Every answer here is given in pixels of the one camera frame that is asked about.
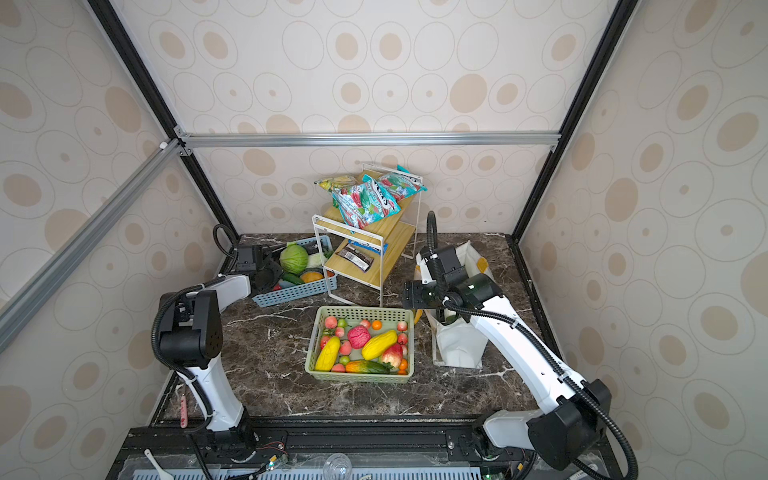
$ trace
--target shelf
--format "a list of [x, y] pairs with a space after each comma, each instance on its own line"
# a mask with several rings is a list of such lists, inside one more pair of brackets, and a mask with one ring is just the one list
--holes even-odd
[[[357, 179], [359, 182], [362, 183], [362, 176], [365, 174], [368, 174], [372, 178], [379, 178], [382, 175], [381, 172], [364, 170], [360, 175], [357, 176]], [[391, 234], [391, 232], [394, 231], [396, 225], [400, 221], [400, 217], [402, 217], [403, 213], [406, 211], [408, 206], [413, 201], [413, 197], [415, 197], [415, 195], [405, 198], [398, 203], [398, 205], [400, 206], [400, 211], [397, 214], [390, 215], [389, 217], [383, 220], [379, 220], [378, 222], [371, 223], [369, 226], [363, 228], [363, 230], [366, 232], [373, 233], [375, 235], [380, 235], [381, 237], [384, 238], [384, 243], [389, 243], [391, 247], [392, 242], [388, 241], [389, 240], [388, 237]], [[344, 219], [341, 217], [341, 212], [339, 212], [338, 208], [335, 208], [335, 207], [329, 208], [323, 214], [323, 216], [329, 220], [334, 220], [339, 223], [344, 223]], [[343, 229], [342, 227], [338, 227], [337, 225], [333, 225], [328, 222], [323, 222], [322, 220], [318, 220], [317, 225], [320, 225], [324, 229], [327, 229], [327, 231], [329, 231], [330, 233], [336, 233], [344, 237], [355, 237], [357, 240], [361, 240], [363, 242], [373, 243], [374, 245], [381, 246], [381, 242], [378, 239], [373, 237], [368, 237], [367, 235], [364, 235], [362, 233], [352, 232], [351, 230]]]
[[[387, 247], [386, 253], [384, 254], [384, 280], [386, 280], [389, 272], [392, 271], [395, 263], [397, 263], [397, 260], [400, 258], [400, 254], [403, 252], [403, 250], [406, 249], [406, 245], [408, 245], [408, 241], [411, 239], [411, 236], [415, 230], [416, 227], [413, 225], [408, 225], [407, 223], [396, 223], [391, 230], [391, 234], [386, 237], [386, 243], [388, 243], [389, 246]], [[348, 243], [348, 240], [344, 240], [341, 246], [336, 249], [336, 251], [346, 247]], [[339, 257], [335, 253], [331, 255], [331, 257], [326, 261], [326, 268], [340, 275], [350, 277], [353, 280], [366, 283], [370, 286], [373, 286], [374, 288], [380, 289], [381, 256], [375, 252], [363, 248], [359, 250], [373, 258], [373, 265], [368, 269], [367, 272], [361, 271], [361, 269], [355, 266], [352, 262]]]

